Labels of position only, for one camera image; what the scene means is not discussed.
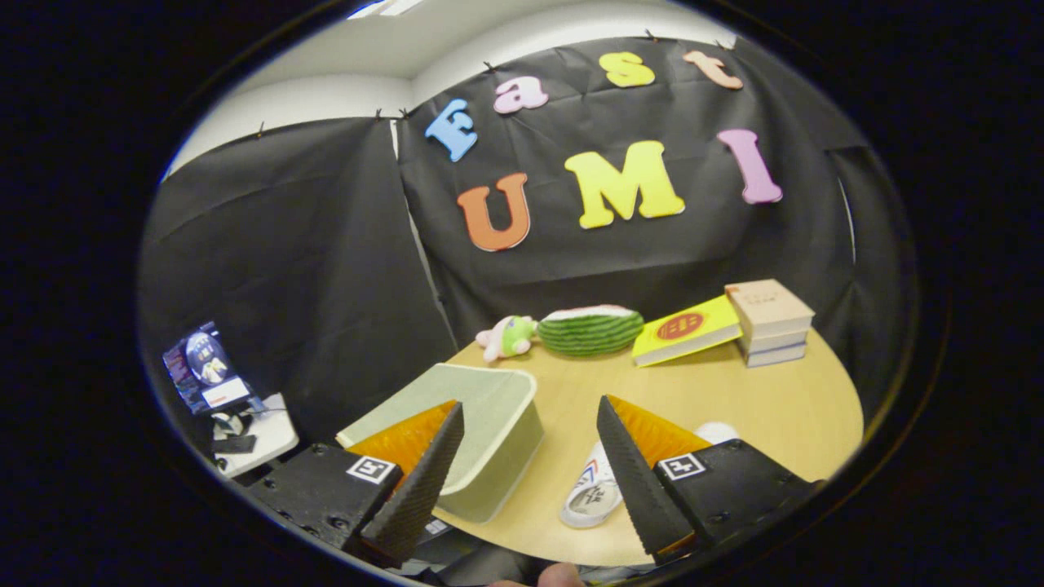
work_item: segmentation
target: foam letter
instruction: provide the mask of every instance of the foam letter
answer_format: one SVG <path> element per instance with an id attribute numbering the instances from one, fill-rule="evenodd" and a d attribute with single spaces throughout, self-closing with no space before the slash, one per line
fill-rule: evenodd
<path id="1" fill-rule="evenodd" d="M 718 140 L 729 145 L 739 172 L 743 175 L 743 201 L 748 204 L 766 204 L 783 198 L 783 190 L 773 183 L 765 167 L 765 160 L 758 152 L 758 136 L 743 128 L 721 131 Z"/>
<path id="2" fill-rule="evenodd" d="M 584 202 L 580 226 L 585 229 L 604 227 L 613 222 L 613 213 L 602 202 L 606 198 L 624 220 L 635 213 L 638 190 L 642 205 L 638 212 L 646 218 L 681 214 L 685 202 L 674 193 L 667 169 L 663 165 L 663 143 L 639 141 L 627 148 L 623 171 L 594 151 L 574 155 L 566 160 L 566 169 L 576 173 Z"/>
<path id="3" fill-rule="evenodd" d="M 606 77 L 620 88 L 648 86 L 656 79 L 656 73 L 642 63 L 641 57 L 630 51 L 606 53 L 598 60 L 598 65 L 607 72 Z"/>
<path id="4" fill-rule="evenodd" d="M 699 68 L 699 71 L 704 72 L 704 75 L 710 77 L 711 81 L 722 88 L 739 90 L 743 87 L 743 81 L 740 78 L 726 75 L 725 71 L 721 71 L 725 64 L 717 57 L 708 57 L 699 51 L 691 51 L 682 56 L 682 58 L 694 64 Z"/>
<path id="5" fill-rule="evenodd" d="M 465 114 L 464 109 L 468 108 L 468 102 L 457 98 L 446 107 L 446 110 L 435 118 L 428 130 L 424 132 L 425 137 L 434 137 L 438 142 L 450 149 L 450 161 L 457 162 L 468 152 L 471 145 L 478 140 L 476 133 L 465 133 L 462 130 L 471 128 L 474 121 Z"/>
<path id="6" fill-rule="evenodd" d="M 502 231 L 490 224 L 490 208 L 485 205 L 490 188 L 473 188 L 457 197 L 457 206 L 464 208 L 464 220 L 475 246 L 482 251 L 503 251 L 525 240 L 529 234 L 529 207 L 522 189 L 526 179 L 525 173 L 512 173 L 497 182 L 497 189 L 507 197 L 507 210 L 512 214 L 512 225 Z"/>
<path id="7" fill-rule="evenodd" d="M 511 114 L 523 108 L 535 109 L 547 103 L 549 96 L 540 87 L 540 79 L 530 75 L 508 79 L 497 87 L 497 101 L 493 110 Z"/>

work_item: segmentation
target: watermelon plush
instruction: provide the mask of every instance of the watermelon plush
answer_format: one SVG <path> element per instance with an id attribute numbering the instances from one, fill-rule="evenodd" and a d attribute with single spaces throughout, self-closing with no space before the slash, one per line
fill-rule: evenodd
<path id="1" fill-rule="evenodd" d="M 603 304 L 551 312 L 540 321 L 537 334 L 548 350 L 591 356 L 626 348 L 641 333 L 644 324 L 635 310 Z"/>

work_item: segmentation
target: ceiling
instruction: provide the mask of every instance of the ceiling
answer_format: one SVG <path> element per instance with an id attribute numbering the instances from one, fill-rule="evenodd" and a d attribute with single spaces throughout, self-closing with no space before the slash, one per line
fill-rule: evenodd
<path id="1" fill-rule="evenodd" d="M 412 79 L 461 40 L 548 8 L 607 0 L 424 0 L 394 17 L 346 19 L 298 44 L 234 93 L 299 77 L 356 73 Z M 668 0 L 612 0 L 670 6 Z"/>

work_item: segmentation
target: yellow letter m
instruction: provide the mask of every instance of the yellow letter m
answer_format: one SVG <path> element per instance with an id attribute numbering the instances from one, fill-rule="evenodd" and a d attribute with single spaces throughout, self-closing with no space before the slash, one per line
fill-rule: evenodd
<path id="1" fill-rule="evenodd" d="M 614 216 L 604 202 L 609 202 L 624 220 L 630 220 L 635 214 L 639 190 L 642 204 L 638 212 L 642 216 L 656 218 L 682 213 L 685 202 L 674 193 L 662 156 L 663 143 L 639 141 L 627 147 L 623 171 L 617 171 L 612 163 L 594 151 L 567 159 L 566 169 L 576 174 L 584 201 L 580 226 L 594 229 L 611 225 Z"/>

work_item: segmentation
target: orange letter u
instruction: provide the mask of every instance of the orange letter u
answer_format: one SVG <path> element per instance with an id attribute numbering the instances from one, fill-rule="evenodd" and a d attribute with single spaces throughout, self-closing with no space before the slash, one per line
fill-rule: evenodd
<path id="1" fill-rule="evenodd" d="M 475 246 L 482 251 L 503 251 L 525 240 L 529 234 L 529 207 L 522 189 L 526 179 L 525 173 L 512 173 L 497 182 L 497 189 L 507 197 L 507 211 L 512 215 L 511 226 L 502 231 L 494 229 L 490 224 L 490 209 L 485 205 L 490 188 L 473 188 L 457 197 L 457 205 L 464 208 L 468 234 Z"/>

